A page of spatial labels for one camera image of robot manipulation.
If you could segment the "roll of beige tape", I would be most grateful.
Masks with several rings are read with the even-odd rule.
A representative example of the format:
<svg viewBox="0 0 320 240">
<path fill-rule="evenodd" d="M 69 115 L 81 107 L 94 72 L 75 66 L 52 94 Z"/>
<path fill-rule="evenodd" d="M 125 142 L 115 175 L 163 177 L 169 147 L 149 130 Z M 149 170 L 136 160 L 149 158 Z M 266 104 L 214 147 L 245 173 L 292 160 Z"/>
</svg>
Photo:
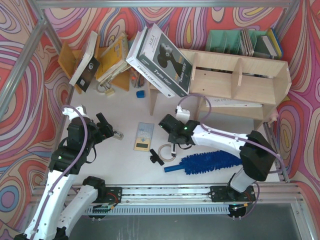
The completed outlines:
<svg viewBox="0 0 320 240">
<path fill-rule="evenodd" d="M 176 157 L 171 156 L 171 144 L 163 144 L 158 149 L 158 155 L 164 162 L 172 162 Z"/>
</svg>

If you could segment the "blue microfibre duster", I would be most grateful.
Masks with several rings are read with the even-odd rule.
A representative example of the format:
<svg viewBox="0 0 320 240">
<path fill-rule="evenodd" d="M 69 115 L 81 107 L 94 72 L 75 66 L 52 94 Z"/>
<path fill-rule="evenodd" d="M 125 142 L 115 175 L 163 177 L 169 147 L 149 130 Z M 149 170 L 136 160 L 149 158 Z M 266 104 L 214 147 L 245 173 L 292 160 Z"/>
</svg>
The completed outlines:
<svg viewBox="0 0 320 240">
<path fill-rule="evenodd" d="M 165 167 L 164 172 L 184 170 L 187 175 L 197 175 L 240 165 L 242 165 L 240 158 L 219 150 L 188 155 L 182 158 L 179 164 Z"/>
</svg>

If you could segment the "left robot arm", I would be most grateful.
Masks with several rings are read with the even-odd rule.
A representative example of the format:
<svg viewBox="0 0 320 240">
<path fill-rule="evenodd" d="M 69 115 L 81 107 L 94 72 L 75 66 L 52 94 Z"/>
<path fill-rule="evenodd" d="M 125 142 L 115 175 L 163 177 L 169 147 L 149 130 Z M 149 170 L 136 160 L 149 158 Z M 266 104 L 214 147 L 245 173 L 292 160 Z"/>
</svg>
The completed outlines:
<svg viewBox="0 0 320 240">
<path fill-rule="evenodd" d="M 87 156 L 95 145 L 114 135 L 113 127 L 102 113 L 94 123 L 84 113 L 68 113 L 71 120 L 68 136 L 51 155 L 47 182 L 34 217 L 16 240 L 67 240 L 92 203 L 103 203 L 109 197 L 103 179 L 88 176 L 73 200 L 64 207 L 65 200 Z"/>
</svg>

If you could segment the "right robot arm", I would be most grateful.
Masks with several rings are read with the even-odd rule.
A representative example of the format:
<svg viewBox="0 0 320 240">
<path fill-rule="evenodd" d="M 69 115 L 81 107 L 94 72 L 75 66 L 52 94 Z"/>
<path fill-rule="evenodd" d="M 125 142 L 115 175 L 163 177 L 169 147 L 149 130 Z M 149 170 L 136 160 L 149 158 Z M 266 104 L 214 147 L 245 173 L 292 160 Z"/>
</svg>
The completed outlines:
<svg viewBox="0 0 320 240">
<path fill-rule="evenodd" d="M 225 190 L 232 201 L 253 183 L 264 182 L 278 157 L 263 135 L 255 130 L 249 134 L 232 133 L 195 120 L 183 123 L 171 114 L 158 125 L 168 133 L 168 142 L 172 144 L 212 147 L 241 160 L 241 169 L 230 178 Z"/>
</svg>

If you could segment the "light wooden bookshelf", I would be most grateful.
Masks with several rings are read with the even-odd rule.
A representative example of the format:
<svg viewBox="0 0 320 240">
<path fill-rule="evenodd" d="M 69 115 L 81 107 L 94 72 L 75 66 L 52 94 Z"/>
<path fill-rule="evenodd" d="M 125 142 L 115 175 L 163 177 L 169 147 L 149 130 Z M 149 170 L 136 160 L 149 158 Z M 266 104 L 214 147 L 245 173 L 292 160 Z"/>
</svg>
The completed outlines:
<svg viewBox="0 0 320 240">
<path fill-rule="evenodd" d="M 252 119 L 255 130 L 270 120 L 292 85 L 286 61 L 190 49 L 181 52 L 193 64 L 191 94 L 261 104 L 212 110 Z"/>
</svg>

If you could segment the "black plastic clip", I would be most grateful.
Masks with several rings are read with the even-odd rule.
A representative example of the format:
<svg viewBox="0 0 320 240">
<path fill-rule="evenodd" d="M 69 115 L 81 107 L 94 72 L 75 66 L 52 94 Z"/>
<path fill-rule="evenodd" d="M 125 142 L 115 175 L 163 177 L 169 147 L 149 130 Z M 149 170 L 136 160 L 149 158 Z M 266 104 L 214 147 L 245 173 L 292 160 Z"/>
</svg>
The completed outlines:
<svg viewBox="0 0 320 240">
<path fill-rule="evenodd" d="M 155 152 L 154 149 L 150 149 L 149 152 L 151 153 L 149 159 L 153 164 L 158 163 L 160 166 L 163 166 L 165 164 L 164 161 L 160 159 L 159 155 Z"/>
</svg>

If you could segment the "blue yellow calculator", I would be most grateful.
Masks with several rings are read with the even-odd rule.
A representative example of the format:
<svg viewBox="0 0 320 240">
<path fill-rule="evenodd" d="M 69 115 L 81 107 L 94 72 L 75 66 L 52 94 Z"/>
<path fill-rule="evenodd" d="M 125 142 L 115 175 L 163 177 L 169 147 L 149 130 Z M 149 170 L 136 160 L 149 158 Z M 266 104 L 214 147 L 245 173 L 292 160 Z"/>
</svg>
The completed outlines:
<svg viewBox="0 0 320 240">
<path fill-rule="evenodd" d="M 151 141 L 154 131 L 153 123 L 139 122 L 135 137 L 134 150 L 148 152 L 150 150 Z"/>
</svg>

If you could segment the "brass padlock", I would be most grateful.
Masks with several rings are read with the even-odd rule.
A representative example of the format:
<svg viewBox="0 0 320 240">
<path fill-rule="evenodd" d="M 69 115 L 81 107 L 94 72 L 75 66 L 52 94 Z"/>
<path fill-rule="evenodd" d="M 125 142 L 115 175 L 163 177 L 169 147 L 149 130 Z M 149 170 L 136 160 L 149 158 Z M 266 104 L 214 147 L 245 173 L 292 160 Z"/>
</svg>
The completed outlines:
<svg viewBox="0 0 320 240">
<path fill-rule="evenodd" d="M 108 85 L 106 83 L 97 84 L 96 91 L 100 95 L 106 95 L 106 96 L 111 96 L 115 93 L 115 90 L 110 85 Z"/>
</svg>

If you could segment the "white papers on shelf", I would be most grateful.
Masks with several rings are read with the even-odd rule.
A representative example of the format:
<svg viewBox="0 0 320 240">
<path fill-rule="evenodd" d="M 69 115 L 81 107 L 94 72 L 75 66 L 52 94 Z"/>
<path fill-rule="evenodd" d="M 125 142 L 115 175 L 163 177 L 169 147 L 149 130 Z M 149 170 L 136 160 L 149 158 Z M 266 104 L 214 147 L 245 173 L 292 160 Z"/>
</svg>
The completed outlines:
<svg viewBox="0 0 320 240">
<path fill-rule="evenodd" d="M 213 108 L 259 108 L 263 106 L 261 103 L 253 103 L 227 98 L 209 97 L 208 100 Z"/>
</svg>

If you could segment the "small blue box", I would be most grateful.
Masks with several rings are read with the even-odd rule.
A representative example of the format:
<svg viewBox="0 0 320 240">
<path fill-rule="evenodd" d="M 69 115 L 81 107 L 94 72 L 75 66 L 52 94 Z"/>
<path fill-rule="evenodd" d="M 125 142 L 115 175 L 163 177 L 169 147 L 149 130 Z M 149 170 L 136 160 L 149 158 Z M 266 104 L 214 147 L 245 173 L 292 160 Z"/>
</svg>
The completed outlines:
<svg viewBox="0 0 320 240">
<path fill-rule="evenodd" d="M 144 90 L 139 90 L 136 92 L 136 97 L 141 99 L 141 98 L 145 98 L 146 94 Z"/>
</svg>

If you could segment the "pencils bundle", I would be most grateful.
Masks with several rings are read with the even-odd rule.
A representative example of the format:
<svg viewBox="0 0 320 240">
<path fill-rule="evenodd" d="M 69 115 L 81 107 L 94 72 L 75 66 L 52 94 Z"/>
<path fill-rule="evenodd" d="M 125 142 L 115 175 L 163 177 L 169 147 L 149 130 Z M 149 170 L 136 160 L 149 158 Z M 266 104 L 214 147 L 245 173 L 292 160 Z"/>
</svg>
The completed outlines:
<svg viewBox="0 0 320 240">
<path fill-rule="evenodd" d="M 145 78 L 133 67 L 129 69 L 129 79 L 134 88 L 142 88 L 145 85 Z"/>
</svg>

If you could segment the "white book black cover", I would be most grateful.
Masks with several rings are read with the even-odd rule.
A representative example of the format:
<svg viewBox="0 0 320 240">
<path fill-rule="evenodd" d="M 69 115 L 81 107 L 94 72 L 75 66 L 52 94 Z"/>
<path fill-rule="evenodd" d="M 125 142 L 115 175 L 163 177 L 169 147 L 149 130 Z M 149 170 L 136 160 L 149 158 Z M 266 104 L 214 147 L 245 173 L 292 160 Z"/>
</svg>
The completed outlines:
<svg viewBox="0 0 320 240">
<path fill-rule="evenodd" d="M 95 31 L 91 31 L 76 58 L 74 73 L 69 81 L 71 85 L 78 86 L 83 92 L 87 91 L 100 66 L 95 57 L 97 38 L 98 34 Z"/>
</svg>

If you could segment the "yellow worn books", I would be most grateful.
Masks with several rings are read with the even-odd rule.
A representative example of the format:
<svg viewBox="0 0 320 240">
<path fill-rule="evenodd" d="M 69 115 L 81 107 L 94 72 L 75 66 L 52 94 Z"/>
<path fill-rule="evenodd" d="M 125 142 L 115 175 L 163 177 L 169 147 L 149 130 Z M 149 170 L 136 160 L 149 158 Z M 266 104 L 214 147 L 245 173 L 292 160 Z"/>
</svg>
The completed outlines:
<svg viewBox="0 0 320 240">
<path fill-rule="evenodd" d="M 123 31 L 99 57 L 100 65 L 96 73 L 96 80 L 100 85 L 111 82 L 118 74 L 129 68 L 126 62 L 128 53 L 128 38 Z"/>
</svg>

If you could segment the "white Chokladfabriken book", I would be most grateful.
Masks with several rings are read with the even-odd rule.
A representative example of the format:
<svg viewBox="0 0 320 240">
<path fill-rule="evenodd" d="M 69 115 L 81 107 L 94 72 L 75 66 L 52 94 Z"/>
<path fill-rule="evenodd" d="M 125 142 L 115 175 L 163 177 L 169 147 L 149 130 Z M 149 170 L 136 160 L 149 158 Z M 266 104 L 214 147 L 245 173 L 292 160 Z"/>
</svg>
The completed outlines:
<svg viewBox="0 0 320 240">
<path fill-rule="evenodd" d="M 146 35 L 147 29 L 148 28 L 145 26 L 142 31 L 137 32 L 126 57 L 126 62 L 135 70 L 137 70 L 146 80 L 151 83 L 151 85 L 153 85 L 167 98 L 173 98 L 176 94 L 168 86 L 162 83 L 153 73 L 151 73 L 151 71 L 148 70 L 140 60 L 138 60 L 138 52 L 143 44 L 143 39 Z"/>
</svg>

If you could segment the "yellow wooden book rack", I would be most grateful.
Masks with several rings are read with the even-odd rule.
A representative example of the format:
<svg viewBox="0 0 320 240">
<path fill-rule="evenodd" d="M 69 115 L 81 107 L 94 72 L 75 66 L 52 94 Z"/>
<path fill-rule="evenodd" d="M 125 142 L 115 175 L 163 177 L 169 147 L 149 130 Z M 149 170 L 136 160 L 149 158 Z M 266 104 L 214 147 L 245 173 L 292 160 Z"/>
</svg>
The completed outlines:
<svg viewBox="0 0 320 240">
<path fill-rule="evenodd" d="M 96 49 L 95 49 L 95 54 L 94 56 L 96 59 L 99 61 L 100 55 L 109 47 L 100 47 L 100 40 L 101 37 L 98 35 L 97 40 L 96 40 Z M 58 63 L 61 66 L 62 70 L 64 73 L 67 75 L 69 78 L 69 81 L 71 80 L 71 77 L 74 73 L 74 67 L 76 63 L 76 58 L 78 57 L 80 50 L 71 50 L 70 46 L 68 45 L 67 42 L 64 42 L 62 45 L 62 49 L 60 52 L 60 55 L 58 57 Z M 112 81 L 106 82 L 108 85 L 116 86 L 124 91 L 129 91 L 130 89 L 130 73 L 129 73 L 129 64 L 128 64 L 128 69 L 123 71 L 122 73 L 119 73 Z M 72 85 L 76 88 L 78 93 L 82 93 L 82 91 L 77 85 Z"/>
</svg>

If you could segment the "teal desk organiser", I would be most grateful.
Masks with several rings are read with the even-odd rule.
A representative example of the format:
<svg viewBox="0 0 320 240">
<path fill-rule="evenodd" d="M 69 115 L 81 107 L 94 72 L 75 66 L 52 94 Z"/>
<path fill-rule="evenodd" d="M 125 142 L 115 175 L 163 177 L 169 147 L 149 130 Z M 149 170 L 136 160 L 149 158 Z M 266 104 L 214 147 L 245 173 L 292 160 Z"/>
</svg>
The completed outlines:
<svg viewBox="0 0 320 240">
<path fill-rule="evenodd" d="M 261 36 L 266 31 L 248 30 L 253 45 L 253 57 L 276 59 L 270 55 Z M 242 55 L 241 50 L 241 30 L 210 30 L 205 45 L 207 52 L 223 54 Z"/>
</svg>

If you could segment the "brown notebooks in organiser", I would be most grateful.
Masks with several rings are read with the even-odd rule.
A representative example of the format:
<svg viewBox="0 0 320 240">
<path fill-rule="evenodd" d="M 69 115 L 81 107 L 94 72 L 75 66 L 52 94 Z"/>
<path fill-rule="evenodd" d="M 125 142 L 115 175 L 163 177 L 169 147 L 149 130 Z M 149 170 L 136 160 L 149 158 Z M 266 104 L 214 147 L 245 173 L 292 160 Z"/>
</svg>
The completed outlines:
<svg viewBox="0 0 320 240">
<path fill-rule="evenodd" d="M 253 44 L 249 35 L 249 30 L 247 28 L 243 28 L 240 31 L 241 36 L 241 52 L 242 55 L 252 57 L 254 54 Z"/>
</svg>

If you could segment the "blue grey book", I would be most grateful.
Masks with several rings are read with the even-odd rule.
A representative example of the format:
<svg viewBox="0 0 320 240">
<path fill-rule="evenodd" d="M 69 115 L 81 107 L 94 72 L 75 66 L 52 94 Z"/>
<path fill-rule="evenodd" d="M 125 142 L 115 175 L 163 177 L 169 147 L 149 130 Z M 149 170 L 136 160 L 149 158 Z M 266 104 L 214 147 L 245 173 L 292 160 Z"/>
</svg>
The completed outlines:
<svg viewBox="0 0 320 240">
<path fill-rule="evenodd" d="M 282 59 L 284 52 L 280 41 L 272 28 L 269 28 L 265 35 L 261 35 L 261 39 L 269 51 L 269 54 L 274 57 L 274 59 Z"/>
</svg>

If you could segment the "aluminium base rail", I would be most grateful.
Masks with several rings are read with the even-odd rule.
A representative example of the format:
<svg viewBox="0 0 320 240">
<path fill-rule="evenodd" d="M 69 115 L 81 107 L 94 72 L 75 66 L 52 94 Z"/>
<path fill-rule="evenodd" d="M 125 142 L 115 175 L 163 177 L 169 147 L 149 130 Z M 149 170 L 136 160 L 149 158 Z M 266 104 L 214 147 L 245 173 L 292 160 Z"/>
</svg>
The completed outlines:
<svg viewBox="0 0 320 240">
<path fill-rule="evenodd" d="M 295 183 L 259 183 L 258 203 L 295 203 L 303 201 Z M 200 204 L 210 203 L 212 184 L 122 185 L 121 204 Z"/>
</svg>

